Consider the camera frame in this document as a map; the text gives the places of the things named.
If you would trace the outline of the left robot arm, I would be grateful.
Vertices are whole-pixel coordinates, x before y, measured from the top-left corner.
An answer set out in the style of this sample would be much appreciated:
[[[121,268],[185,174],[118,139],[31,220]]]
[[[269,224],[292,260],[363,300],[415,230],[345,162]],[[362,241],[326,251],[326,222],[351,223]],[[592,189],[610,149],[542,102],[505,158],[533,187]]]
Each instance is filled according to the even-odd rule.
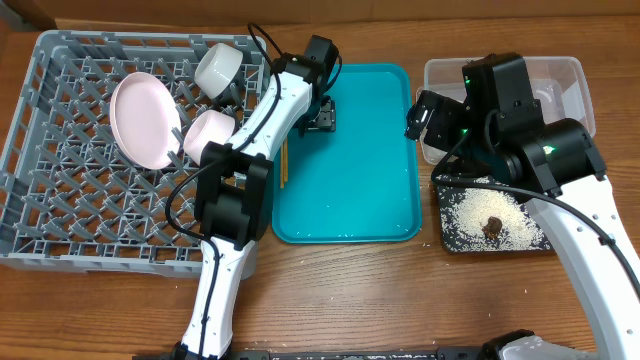
[[[173,358],[228,354],[239,284],[253,274],[258,242],[270,222],[274,157],[292,129],[317,126],[342,66],[340,55],[281,55],[272,64],[268,90],[241,129],[223,144],[209,140],[202,146],[199,168],[189,177],[197,184],[202,269]]]

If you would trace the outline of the pink bowl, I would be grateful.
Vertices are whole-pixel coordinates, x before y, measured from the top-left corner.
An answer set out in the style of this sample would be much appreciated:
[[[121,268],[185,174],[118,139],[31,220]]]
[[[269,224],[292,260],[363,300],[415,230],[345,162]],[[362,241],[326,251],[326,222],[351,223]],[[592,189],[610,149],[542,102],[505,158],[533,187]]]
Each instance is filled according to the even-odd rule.
[[[209,142],[225,144],[234,134],[236,121],[224,113],[207,110],[199,115],[185,138],[184,152],[197,164],[200,164],[201,154]]]

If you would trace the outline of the grey bowl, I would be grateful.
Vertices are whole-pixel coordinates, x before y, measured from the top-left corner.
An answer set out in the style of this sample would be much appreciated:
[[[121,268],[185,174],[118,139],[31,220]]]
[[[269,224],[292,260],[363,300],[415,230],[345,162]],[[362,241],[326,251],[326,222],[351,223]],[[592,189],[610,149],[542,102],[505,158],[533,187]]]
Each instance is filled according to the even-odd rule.
[[[243,60],[243,53],[224,43],[211,47],[199,62],[194,80],[209,97],[219,96],[234,80]]]

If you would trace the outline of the wooden chopstick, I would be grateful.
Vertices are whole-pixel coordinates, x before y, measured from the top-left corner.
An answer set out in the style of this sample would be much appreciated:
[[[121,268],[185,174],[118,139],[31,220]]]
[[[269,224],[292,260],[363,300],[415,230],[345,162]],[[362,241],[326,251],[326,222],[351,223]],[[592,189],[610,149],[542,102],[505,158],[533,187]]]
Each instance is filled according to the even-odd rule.
[[[280,149],[280,180],[279,180],[279,184],[280,184],[280,189],[283,189],[285,186],[285,149],[284,146],[281,147]]]
[[[289,156],[288,156],[288,148],[289,148],[288,147],[288,137],[285,137],[283,146],[284,146],[284,149],[285,149],[285,159],[286,159],[285,160],[286,161],[285,162],[285,164],[286,164],[285,165],[285,184],[286,184],[288,182],[288,172],[289,172],[288,171],[289,170],[289,166],[288,166],[288,164],[289,164],[289,161],[288,161],[288,158],[289,158]]]

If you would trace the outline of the large white plate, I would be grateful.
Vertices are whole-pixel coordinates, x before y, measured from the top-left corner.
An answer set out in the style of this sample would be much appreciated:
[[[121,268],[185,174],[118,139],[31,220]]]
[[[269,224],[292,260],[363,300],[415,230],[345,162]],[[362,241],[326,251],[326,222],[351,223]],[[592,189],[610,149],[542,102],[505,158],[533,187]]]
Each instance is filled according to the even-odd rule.
[[[116,86],[109,122],[120,150],[144,168],[167,167],[168,153],[180,148],[172,133],[181,126],[176,104],[165,85],[149,73],[129,74]]]

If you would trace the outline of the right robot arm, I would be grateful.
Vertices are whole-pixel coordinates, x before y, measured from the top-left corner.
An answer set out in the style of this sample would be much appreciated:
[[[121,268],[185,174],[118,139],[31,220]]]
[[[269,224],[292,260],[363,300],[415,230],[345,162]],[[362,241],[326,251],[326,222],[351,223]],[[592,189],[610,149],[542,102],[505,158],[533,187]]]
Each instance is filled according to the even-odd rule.
[[[407,138],[444,151],[439,187],[510,193],[551,241],[587,315],[596,359],[639,356],[639,256],[622,224],[604,160],[576,120],[547,124],[529,90],[424,90]]]

